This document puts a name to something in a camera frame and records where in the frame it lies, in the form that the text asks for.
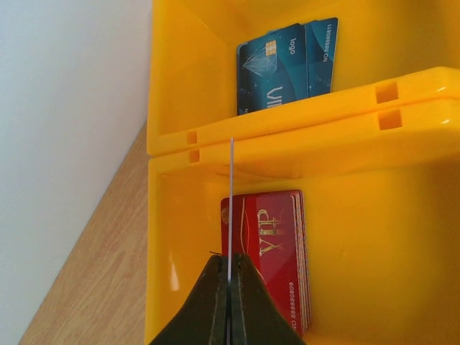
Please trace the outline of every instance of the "card chip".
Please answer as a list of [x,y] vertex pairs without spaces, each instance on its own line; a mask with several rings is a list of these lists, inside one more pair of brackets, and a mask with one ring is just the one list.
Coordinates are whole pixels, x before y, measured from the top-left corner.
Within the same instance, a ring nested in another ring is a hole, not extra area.
[[265,44],[265,55],[273,55],[276,54],[276,41],[269,41]]

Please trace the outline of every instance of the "bin compartment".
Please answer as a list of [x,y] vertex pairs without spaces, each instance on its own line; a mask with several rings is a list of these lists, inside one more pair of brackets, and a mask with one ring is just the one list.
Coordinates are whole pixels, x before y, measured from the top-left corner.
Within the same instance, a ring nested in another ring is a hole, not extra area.
[[[354,93],[337,91],[437,66],[460,68],[459,15],[460,3],[449,0],[155,0],[149,153],[162,155],[226,139],[215,129],[250,138],[311,125],[324,111],[345,117],[387,106],[388,101],[410,103],[413,97],[404,95],[398,80]],[[339,18],[335,93],[235,119],[238,44],[271,29],[328,17]],[[437,84],[436,73],[428,79],[433,84],[424,80],[421,85],[429,88],[431,98],[445,86]],[[418,81],[410,83],[420,87]],[[331,104],[337,104],[340,114],[328,109]]]
[[[235,142],[235,194],[305,197],[307,344],[458,343],[459,114],[434,100]],[[227,142],[150,161],[146,344],[221,250],[228,194]]]

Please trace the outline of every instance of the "rectangular slot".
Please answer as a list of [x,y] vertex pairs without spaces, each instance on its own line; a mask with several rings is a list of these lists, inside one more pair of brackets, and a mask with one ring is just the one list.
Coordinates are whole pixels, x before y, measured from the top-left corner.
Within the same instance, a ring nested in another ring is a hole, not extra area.
[[377,98],[377,103],[386,103],[390,101],[396,101],[399,99],[397,92],[397,83],[387,83],[383,85],[378,85],[375,87],[375,97]]
[[188,132],[187,133],[187,144],[193,145],[198,142],[198,138],[196,136],[196,131]]
[[199,149],[192,149],[188,153],[188,161],[190,164],[200,162],[200,150]]
[[379,128],[381,131],[395,129],[403,126],[401,110],[383,111],[379,113]]

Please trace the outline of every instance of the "gold lettering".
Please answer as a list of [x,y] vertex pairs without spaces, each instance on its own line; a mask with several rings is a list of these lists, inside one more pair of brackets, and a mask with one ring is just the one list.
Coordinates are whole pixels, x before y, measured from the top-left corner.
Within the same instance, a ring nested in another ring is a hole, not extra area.
[[276,219],[275,217],[273,217],[273,219],[270,220],[267,210],[264,209],[257,212],[257,221],[259,222],[259,228],[264,225],[271,225],[275,228],[276,225],[281,223],[281,220]]
[[261,257],[263,254],[265,254],[266,252],[269,252],[269,251],[272,250],[272,249],[278,248],[278,249],[281,249],[281,250],[282,250],[282,243],[280,243],[280,244],[273,244],[273,243],[270,243],[270,242],[268,242],[268,241],[265,241],[264,239],[260,239],[260,238],[259,238],[259,244],[262,244],[262,243],[267,244],[267,247],[265,247],[265,248],[260,247],[260,248],[259,248],[259,256],[260,256],[260,257]]
[[262,229],[262,228],[260,228],[259,229],[259,235],[261,235],[261,236],[264,236],[264,235],[278,236],[278,235],[283,235],[284,233],[285,233],[284,230],[276,229],[276,228],[273,228],[273,229]]

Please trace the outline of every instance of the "white wall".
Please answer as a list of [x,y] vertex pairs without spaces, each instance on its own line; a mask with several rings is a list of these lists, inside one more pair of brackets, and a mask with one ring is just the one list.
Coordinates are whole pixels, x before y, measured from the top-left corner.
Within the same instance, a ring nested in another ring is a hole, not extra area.
[[0,344],[16,344],[147,113],[150,0],[0,0]]

